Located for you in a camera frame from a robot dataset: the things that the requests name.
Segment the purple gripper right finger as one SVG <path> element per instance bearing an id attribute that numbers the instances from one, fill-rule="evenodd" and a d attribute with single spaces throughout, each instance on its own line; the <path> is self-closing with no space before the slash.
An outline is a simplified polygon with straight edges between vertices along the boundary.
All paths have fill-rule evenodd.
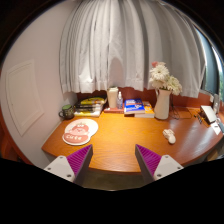
<path id="1" fill-rule="evenodd" d="M 135 145 L 135 156 L 145 184 L 152 183 L 183 169 L 183 166 L 171 156 L 160 156 L 138 144 Z"/>

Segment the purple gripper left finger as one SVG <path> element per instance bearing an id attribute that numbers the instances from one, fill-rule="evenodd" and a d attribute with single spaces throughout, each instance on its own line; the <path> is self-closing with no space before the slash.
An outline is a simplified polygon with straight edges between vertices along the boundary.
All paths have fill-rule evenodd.
<path id="1" fill-rule="evenodd" d="M 85 146 L 69 156 L 58 156 L 46 168 L 54 175 L 81 186 L 93 156 L 93 146 Z"/>

